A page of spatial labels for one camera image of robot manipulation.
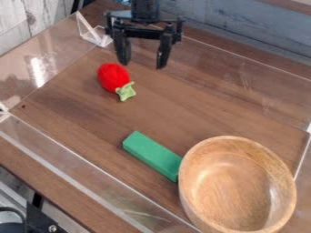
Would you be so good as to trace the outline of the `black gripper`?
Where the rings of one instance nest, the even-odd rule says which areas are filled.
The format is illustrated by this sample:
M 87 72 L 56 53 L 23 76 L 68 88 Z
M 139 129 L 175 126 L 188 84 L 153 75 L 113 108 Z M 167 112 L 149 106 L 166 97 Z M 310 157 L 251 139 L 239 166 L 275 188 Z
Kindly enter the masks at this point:
M 128 0 L 128 2 L 129 10 L 111 11 L 105 14 L 105 34 L 115 39 L 117 61 L 125 66 L 131 60 L 131 43 L 128 37 L 160 39 L 160 45 L 156 51 L 156 68 L 162 69 L 166 67 L 170 59 L 172 43 L 182 41 L 183 19 L 174 14 L 160 12 L 159 0 Z M 167 24 L 167 27 L 160 31 L 140 29 L 136 26 L 136 24 L 152 25 L 158 23 Z M 128 31 L 128 37 L 121 29 L 116 29 L 117 26 L 124 31 Z

